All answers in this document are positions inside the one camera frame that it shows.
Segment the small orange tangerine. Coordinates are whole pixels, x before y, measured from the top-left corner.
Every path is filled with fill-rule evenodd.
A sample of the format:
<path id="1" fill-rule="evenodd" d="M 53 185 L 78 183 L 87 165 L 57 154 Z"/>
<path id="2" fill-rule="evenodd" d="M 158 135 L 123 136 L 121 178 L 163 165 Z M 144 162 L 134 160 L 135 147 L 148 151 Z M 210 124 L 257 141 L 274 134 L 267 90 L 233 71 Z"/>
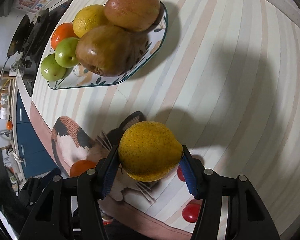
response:
<path id="1" fill-rule="evenodd" d="M 51 36 L 50 43 L 52 49 L 55 50 L 59 42 L 69 37 L 77 37 L 77 35 L 74 33 L 72 23 L 60 24 Z"/>
<path id="2" fill-rule="evenodd" d="M 97 165 L 96 162 L 90 160 L 79 160 L 70 168 L 70 177 L 77 177 L 86 172 L 91 168 L 95 168 Z"/>

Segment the yellow pear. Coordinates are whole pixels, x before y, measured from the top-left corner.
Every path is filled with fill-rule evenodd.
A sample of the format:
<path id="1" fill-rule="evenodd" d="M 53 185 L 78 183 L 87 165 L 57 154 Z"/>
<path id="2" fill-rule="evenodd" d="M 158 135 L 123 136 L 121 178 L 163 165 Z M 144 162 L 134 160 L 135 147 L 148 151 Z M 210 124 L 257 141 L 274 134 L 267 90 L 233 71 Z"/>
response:
<path id="1" fill-rule="evenodd" d="M 164 178 L 179 164 L 183 147 L 164 124 L 142 121 L 125 131 L 118 152 L 121 166 L 131 178 L 151 182 Z"/>

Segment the black gas stove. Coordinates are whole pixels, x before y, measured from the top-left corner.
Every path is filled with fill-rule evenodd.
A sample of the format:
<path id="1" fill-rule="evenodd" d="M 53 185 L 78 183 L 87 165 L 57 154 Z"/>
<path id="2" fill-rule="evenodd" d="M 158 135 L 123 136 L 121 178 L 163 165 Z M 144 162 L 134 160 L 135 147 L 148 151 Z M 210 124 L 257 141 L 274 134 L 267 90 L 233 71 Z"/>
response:
<path id="1" fill-rule="evenodd" d="M 29 96 L 32 96 L 40 60 L 49 38 L 71 3 L 72 0 L 68 0 L 53 10 L 46 9 L 34 21 L 24 15 L 13 35 L 7 57 L 20 55 L 14 65 L 24 72 L 22 80 Z"/>

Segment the red cherry tomato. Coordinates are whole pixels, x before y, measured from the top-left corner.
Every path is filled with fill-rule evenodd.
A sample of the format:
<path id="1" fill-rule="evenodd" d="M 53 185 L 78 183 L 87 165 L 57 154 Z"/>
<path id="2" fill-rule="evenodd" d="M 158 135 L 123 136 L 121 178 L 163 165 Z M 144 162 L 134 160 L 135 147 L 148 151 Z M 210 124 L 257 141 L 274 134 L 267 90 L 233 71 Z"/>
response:
<path id="1" fill-rule="evenodd" d="M 182 210 L 182 217 L 189 223 L 196 223 L 200 213 L 200 204 L 189 203 Z"/>
<path id="2" fill-rule="evenodd" d="M 177 168 L 177 176 L 178 176 L 179 180 L 185 182 L 185 178 L 184 178 L 181 166 L 178 166 L 178 168 Z"/>

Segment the red-brown apple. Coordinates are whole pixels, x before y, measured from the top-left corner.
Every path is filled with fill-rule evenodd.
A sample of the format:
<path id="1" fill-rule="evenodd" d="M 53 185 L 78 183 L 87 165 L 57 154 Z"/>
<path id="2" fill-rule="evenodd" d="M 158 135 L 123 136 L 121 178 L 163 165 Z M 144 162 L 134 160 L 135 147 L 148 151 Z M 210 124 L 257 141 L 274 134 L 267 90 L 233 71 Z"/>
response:
<path id="1" fill-rule="evenodd" d="M 160 7 L 159 0 L 108 0 L 104 14 L 113 25 L 142 32 L 158 18 Z"/>

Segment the floral rabbit ceramic plate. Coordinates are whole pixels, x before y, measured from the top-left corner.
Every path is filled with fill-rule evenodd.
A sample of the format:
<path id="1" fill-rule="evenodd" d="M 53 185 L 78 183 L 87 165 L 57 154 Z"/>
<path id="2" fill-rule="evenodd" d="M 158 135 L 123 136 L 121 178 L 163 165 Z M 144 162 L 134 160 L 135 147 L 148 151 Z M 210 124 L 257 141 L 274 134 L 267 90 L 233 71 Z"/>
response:
<path id="1" fill-rule="evenodd" d="M 81 64 L 68 69 L 62 79 L 48 81 L 51 89 L 71 89 L 80 87 L 114 86 L 126 81 L 140 70 L 161 48 L 168 28 L 168 12 L 164 3 L 160 3 L 160 12 L 156 21 L 143 33 L 136 33 L 130 68 L 118 76 L 101 76 Z"/>

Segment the striped cat tablecloth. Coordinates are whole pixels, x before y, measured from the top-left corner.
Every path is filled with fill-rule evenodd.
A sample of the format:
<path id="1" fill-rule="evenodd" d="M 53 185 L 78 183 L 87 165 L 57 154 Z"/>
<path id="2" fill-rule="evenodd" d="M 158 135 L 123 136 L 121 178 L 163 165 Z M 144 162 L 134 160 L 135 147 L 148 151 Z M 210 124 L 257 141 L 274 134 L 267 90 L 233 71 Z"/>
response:
<path id="1" fill-rule="evenodd" d="M 52 90 L 37 77 L 36 132 L 51 150 L 60 116 L 94 138 L 141 111 L 206 167 L 246 175 L 289 239 L 300 226 L 300 9 L 294 0 L 161 1 L 166 38 L 128 80 Z"/>

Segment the yellow orange fruit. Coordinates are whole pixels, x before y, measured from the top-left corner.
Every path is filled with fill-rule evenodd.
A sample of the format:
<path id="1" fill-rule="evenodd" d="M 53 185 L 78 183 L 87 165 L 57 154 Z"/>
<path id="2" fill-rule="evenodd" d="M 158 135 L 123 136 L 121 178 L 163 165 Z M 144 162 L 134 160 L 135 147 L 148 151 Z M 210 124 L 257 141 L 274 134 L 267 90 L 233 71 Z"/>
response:
<path id="1" fill-rule="evenodd" d="M 110 23 L 104 14 L 104 6 L 93 4 L 81 9 L 76 14 L 72 27 L 76 36 L 81 38 L 92 29 L 109 24 Z"/>

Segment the dark red apple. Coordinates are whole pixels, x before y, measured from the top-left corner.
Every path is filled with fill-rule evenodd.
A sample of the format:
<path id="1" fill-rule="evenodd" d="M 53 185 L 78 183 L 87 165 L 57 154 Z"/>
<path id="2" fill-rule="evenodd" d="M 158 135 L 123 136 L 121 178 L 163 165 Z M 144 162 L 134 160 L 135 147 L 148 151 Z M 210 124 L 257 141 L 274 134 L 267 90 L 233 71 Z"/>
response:
<path id="1" fill-rule="evenodd" d="M 114 26 L 102 25 L 83 35 L 76 47 L 76 57 L 87 70 L 101 76 L 118 76 L 130 68 L 135 37 Z"/>

